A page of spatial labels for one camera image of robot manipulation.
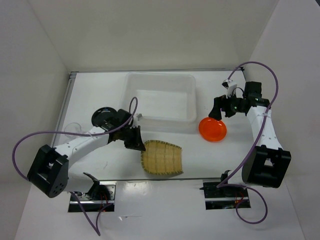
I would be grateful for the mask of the orange plastic plate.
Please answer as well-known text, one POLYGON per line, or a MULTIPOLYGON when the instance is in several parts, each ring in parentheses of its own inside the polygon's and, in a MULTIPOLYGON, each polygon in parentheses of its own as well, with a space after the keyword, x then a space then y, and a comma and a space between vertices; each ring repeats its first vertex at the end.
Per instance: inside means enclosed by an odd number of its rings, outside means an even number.
POLYGON ((203 118, 198 124, 199 134, 208 142, 220 142, 227 135, 227 127, 222 120, 203 118))

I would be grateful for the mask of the woven bamboo tray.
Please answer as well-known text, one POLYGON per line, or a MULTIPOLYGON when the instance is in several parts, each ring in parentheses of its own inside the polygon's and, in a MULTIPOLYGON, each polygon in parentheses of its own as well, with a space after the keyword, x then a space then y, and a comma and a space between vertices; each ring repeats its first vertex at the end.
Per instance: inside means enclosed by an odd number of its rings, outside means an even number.
POLYGON ((145 151, 140 154, 140 163, 146 173, 159 176, 183 173, 180 146, 154 139, 146 141, 144 146, 145 151))

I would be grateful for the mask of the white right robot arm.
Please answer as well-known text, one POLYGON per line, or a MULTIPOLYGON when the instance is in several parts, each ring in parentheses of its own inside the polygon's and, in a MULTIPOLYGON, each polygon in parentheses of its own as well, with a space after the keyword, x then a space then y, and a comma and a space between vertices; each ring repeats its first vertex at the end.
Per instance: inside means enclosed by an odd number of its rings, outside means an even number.
POLYGON ((242 97, 236 96, 237 84, 233 80, 225 80, 222 86, 226 94, 215 97, 209 117, 222 119, 236 113, 243 113, 249 120, 252 136, 256 142, 249 151, 241 170, 242 181, 246 184, 267 188, 278 188, 291 162, 291 153, 283 149, 278 141, 268 109, 270 101, 262 97, 262 84, 249 81, 245 84, 242 97))

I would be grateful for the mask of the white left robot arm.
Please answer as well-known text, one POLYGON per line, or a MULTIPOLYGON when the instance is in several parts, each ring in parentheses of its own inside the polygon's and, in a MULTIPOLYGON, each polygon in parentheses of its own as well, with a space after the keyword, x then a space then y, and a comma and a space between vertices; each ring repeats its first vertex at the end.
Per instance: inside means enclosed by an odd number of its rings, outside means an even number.
POLYGON ((87 172, 73 176, 69 169, 86 155, 117 140, 123 141, 127 149, 145 151, 141 129, 132 126, 132 117, 123 109, 98 109, 91 118, 93 128, 85 136, 55 147, 42 146, 27 179, 49 198, 62 192, 81 192, 88 200, 94 200, 100 193, 99 180, 87 172))

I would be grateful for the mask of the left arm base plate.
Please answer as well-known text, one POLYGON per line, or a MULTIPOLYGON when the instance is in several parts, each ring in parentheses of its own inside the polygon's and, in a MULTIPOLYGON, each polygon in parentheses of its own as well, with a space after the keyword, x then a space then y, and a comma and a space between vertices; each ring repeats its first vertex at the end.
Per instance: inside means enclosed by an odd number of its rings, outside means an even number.
POLYGON ((115 181, 101 181, 102 190, 94 196, 84 192, 76 191, 75 196, 82 204, 86 212, 113 212, 115 210, 116 198, 116 182, 115 181))

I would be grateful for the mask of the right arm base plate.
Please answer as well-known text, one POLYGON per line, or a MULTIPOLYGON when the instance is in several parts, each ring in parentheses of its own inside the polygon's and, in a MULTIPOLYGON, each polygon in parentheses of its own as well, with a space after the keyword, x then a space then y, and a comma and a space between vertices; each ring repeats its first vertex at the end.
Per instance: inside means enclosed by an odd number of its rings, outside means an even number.
POLYGON ((206 210, 230 210, 251 208, 249 194, 246 189, 235 186, 217 188, 218 181, 203 181, 199 188, 203 192, 206 210))

